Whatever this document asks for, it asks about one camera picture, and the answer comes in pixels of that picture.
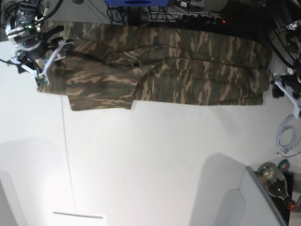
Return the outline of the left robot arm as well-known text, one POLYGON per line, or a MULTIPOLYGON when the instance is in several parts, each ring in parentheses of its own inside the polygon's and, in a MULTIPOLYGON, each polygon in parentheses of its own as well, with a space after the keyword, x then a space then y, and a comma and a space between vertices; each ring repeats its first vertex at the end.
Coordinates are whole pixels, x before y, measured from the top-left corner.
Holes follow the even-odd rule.
POLYGON ((288 77, 281 76, 281 84, 292 88, 293 98, 301 97, 301 2, 299 0, 268 0, 267 8, 270 10, 273 19, 279 29, 285 32, 283 43, 279 33, 275 33, 283 46, 285 52, 292 59, 292 63, 275 48, 276 54, 290 69, 293 74, 288 77))

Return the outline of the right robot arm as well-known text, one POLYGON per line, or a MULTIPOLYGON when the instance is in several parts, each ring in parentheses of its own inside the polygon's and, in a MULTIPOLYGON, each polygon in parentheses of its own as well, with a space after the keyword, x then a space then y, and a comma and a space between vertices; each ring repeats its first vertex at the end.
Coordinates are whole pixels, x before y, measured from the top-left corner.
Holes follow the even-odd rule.
POLYGON ((48 40, 64 30, 64 27, 59 25, 46 33, 41 31, 45 21, 57 12, 63 1, 58 1, 51 12, 48 12, 49 1, 45 1, 46 7, 43 13, 39 10, 40 3, 40 0, 21 1, 16 15, 9 18, 5 25, 7 39, 29 60, 44 57, 51 49, 48 40))

